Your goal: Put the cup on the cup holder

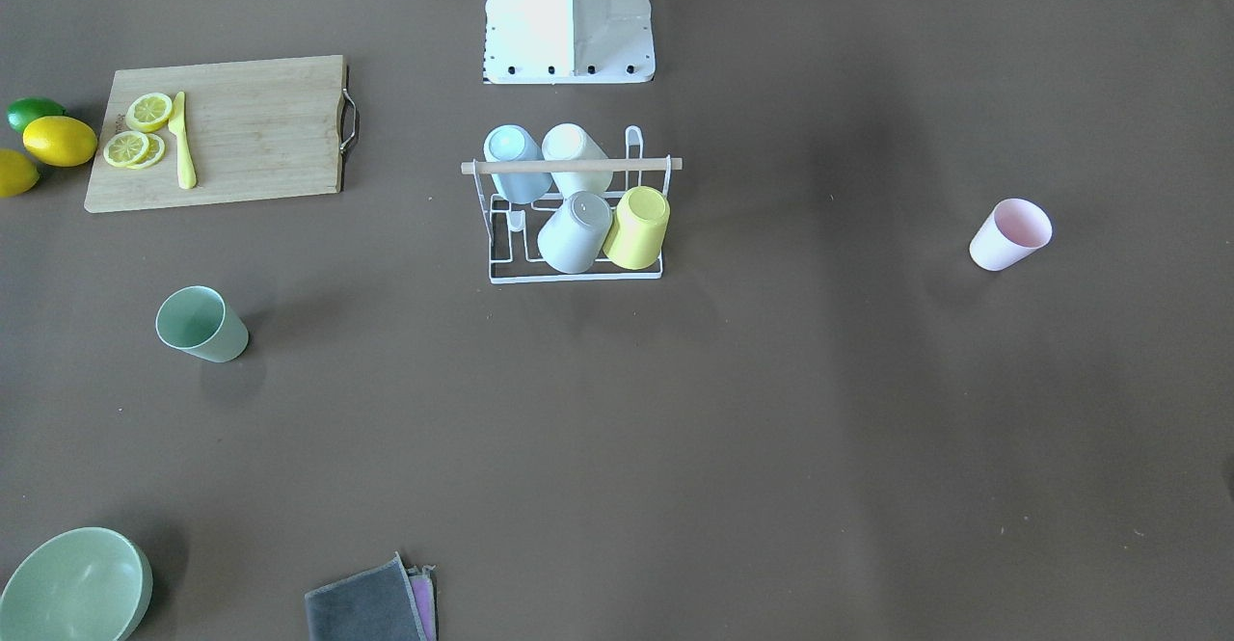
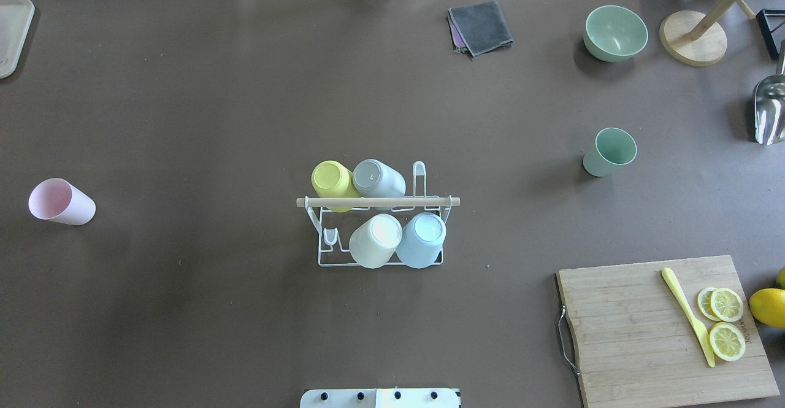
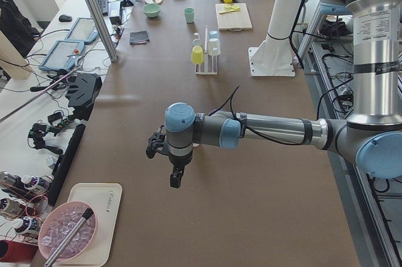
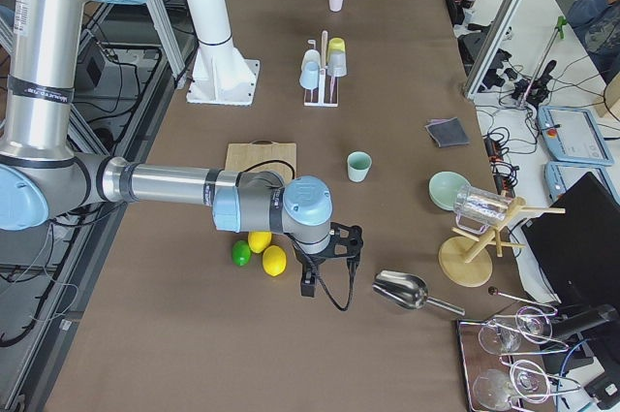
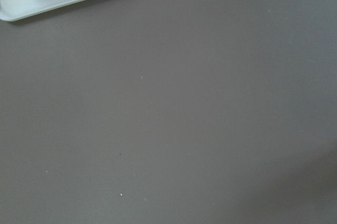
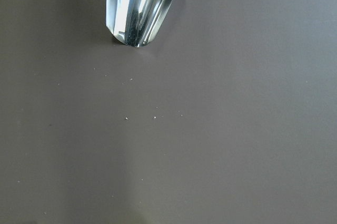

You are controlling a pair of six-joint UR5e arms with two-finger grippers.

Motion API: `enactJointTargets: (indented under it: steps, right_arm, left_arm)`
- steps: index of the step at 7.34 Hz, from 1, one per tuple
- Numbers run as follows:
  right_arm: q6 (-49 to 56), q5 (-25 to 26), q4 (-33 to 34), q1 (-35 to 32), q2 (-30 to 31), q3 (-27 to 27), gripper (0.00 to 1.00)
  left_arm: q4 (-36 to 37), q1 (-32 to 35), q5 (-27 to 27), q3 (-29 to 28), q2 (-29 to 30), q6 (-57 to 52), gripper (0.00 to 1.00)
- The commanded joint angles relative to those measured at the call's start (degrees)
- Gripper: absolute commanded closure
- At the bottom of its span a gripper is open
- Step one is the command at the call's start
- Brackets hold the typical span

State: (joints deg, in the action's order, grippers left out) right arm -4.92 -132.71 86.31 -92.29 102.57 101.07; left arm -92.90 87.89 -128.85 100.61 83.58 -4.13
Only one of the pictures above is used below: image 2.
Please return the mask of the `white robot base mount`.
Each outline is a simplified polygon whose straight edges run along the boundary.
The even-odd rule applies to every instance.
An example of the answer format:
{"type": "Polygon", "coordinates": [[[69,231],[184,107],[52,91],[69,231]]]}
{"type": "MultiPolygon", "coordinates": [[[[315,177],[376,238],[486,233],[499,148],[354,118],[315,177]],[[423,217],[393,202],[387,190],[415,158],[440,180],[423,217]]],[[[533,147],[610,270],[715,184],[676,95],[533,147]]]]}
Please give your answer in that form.
{"type": "Polygon", "coordinates": [[[300,407],[461,407],[453,388],[339,388],[305,391],[300,407]]]}

